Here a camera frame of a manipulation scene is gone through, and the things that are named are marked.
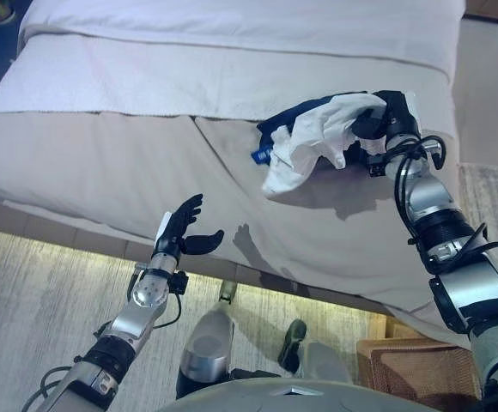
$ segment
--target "robot leg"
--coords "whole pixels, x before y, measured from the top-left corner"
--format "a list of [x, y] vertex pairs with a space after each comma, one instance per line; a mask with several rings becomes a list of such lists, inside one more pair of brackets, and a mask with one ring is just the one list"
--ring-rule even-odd
[[228, 380], [234, 322], [228, 307], [237, 284], [223, 282], [219, 301], [199, 319], [182, 353], [177, 399]]

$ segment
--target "robotic arm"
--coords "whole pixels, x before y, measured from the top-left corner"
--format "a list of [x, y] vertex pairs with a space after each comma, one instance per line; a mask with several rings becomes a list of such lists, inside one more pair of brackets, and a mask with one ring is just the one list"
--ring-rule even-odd
[[443, 166], [446, 147], [437, 136], [421, 139], [404, 95], [381, 92], [387, 101], [386, 154], [370, 161], [370, 173], [394, 180], [398, 213], [427, 271], [446, 326], [467, 334], [483, 383], [483, 405], [498, 410], [498, 261], [485, 225], [466, 222], [446, 187], [430, 172]]
[[[96, 344], [76, 360], [39, 406], [39, 412], [107, 410], [152, 330], [164, 326], [154, 323], [164, 313], [168, 295], [174, 293], [180, 305], [178, 295], [184, 293], [188, 281], [183, 272], [175, 273], [180, 255], [206, 254], [222, 242], [222, 230], [210, 236], [183, 237], [201, 212], [202, 199], [203, 195], [196, 195], [165, 216], [161, 223], [164, 230], [157, 235], [151, 261], [148, 267], [137, 266], [123, 310], [95, 334]], [[139, 270], [143, 271], [137, 282]]]

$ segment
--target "blue label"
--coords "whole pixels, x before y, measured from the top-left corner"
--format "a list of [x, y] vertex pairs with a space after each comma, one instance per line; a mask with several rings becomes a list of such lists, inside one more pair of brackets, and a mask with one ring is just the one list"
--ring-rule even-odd
[[263, 165], [263, 164], [269, 165], [270, 153], [272, 152], [272, 149], [273, 149], [272, 146], [265, 146], [263, 148], [260, 148], [256, 152], [252, 152], [251, 157], [258, 165]]

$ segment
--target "dark blue cloth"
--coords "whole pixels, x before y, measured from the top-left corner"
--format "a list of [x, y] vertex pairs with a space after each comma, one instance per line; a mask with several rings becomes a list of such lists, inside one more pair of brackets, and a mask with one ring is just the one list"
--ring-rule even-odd
[[260, 144], [258, 145], [258, 150], [251, 153], [251, 157], [259, 165], [270, 164], [270, 152], [274, 146], [274, 141], [272, 140], [272, 133], [277, 130], [280, 126], [287, 126], [289, 133], [293, 131], [293, 126], [295, 125], [295, 120], [297, 116], [300, 116], [304, 112], [308, 112], [318, 106], [322, 106], [329, 103], [331, 99], [335, 96], [340, 96], [342, 94], [356, 94], [356, 93], [367, 93], [367, 92], [348, 92], [348, 93], [337, 93], [330, 96], [325, 96], [320, 99], [312, 99], [303, 101], [297, 106], [291, 107], [290, 109], [284, 110], [271, 118], [268, 118], [264, 122], [257, 124], [257, 129], [261, 133]]

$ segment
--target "metal arm segment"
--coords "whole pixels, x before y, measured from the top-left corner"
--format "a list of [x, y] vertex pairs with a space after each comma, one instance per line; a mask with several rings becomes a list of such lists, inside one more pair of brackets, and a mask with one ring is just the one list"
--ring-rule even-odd
[[[386, 148], [418, 141], [417, 136], [396, 135]], [[427, 155], [405, 167], [402, 155], [392, 158], [386, 175], [404, 182], [396, 191], [404, 199], [401, 214], [410, 243], [434, 275], [429, 284], [447, 327], [469, 335], [487, 396], [491, 379], [498, 384], [498, 261], [488, 251], [471, 254], [488, 241], [468, 225], [446, 187], [429, 171], [428, 158], [439, 148], [433, 142], [424, 146]]]

